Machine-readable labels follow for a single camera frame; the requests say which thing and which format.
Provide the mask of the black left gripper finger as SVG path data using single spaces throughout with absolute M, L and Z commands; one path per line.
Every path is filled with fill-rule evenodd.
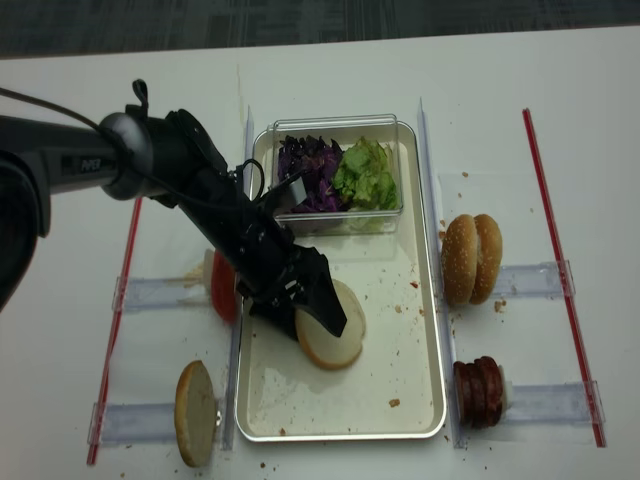
M 340 337 L 347 318 L 333 286 L 328 261 L 314 259 L 299 280 L 302 288 L 299 308 L 310 314 L 331 335 Z

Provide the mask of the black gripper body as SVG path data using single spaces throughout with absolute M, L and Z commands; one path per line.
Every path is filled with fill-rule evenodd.
M 242 296 L 301 310 L 299 278 L 314 259 L 328 259 L 295 243 L 291 230 L 265 210 L 267 193 L 252 200 L 231 176 L 201 174 L 199 230 L 239 275 Z

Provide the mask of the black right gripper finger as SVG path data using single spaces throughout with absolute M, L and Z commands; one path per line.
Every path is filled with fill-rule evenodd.
M 289 304 L 248 303 L 248 318 L 252 324 L 252 334 L 256 336 L 265 329 L 278 331 L 290 340 L 297 342 L 295 309 Z

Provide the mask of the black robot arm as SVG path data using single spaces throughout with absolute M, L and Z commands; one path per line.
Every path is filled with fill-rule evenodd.
M 148 197 L 181 209 L 237 272 L 254 311 L 285 333 L 294 333 L 294 314 L 303 311 L 340 336 L 347 318 L 327 258 L 299 246 L 275 219 L 303 201 L 302 178 L 247 194 L 243 168 L 227 165 L 192 114 L 153 118 L 146 83 L 132 88 L 137 103 L 100 122 L 2 118 L 2 300 L 12 297 L 49 233 L 52 196 L 98 187 L 119 201 Z

